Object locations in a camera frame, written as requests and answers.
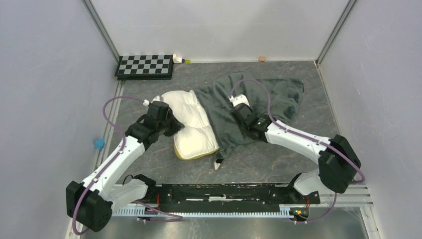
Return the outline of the zebra striped pillowcase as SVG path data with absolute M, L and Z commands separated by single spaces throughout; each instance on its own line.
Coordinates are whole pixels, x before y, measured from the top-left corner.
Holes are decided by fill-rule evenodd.
M 235 72 L 193 91 L 205 109 L 219 145 L 215 161 L 218 165 L 233 151 L 254 142 L 240 132 L 230 115 L 233 108 L 230 96 L 244 94 L 258 116 L 270 111 L 274 119 L 289 123 L 299 110 L 304 85 L 296 78 L 255 79 L 248 72 Z

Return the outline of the white pillow with yellow edge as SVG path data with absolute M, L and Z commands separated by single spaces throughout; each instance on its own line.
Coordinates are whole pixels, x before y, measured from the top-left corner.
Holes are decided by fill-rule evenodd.
M 193 90 L 161 94 L 176 119 L 185 127 L 173 135 L 175 153 L 181 160 L 193 160 L 219 150 L 211 123 Z

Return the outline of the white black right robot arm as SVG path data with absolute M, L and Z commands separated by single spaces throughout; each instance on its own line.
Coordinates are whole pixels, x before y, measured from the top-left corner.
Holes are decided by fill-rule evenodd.
M 359 159 L 341 135 L 328 138 L 306 133 L 267 114 L 257 116 L 246 103 L 235 103 L 230 115 L 243 135 L 285 147 L 317 164 L 317 169 L 299 173 L 289 183 L 287 195 L 293 203 L 302 202 L 314 191 L 329 189 L 342 194 L 360 172 Z

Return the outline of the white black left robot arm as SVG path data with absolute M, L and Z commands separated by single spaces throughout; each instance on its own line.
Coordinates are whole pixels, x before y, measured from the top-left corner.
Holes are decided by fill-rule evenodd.
M 72 218 L 74 234 L 80 236 L 77 223 L 87 230 L 99 232 L 116 211 L 142 200 L 150 203 L 156 198 L 156 182 L 142 174 L 134 176 L 123 186 L 115 187 L 128 167 L 154 144 L 159 136 L 173 136 L 182 128 L 170 106 L 152 101 L 148 111 L 122 132 L 114 152 L 82 182 L 72 181 L 66 187 L 67 215 Z

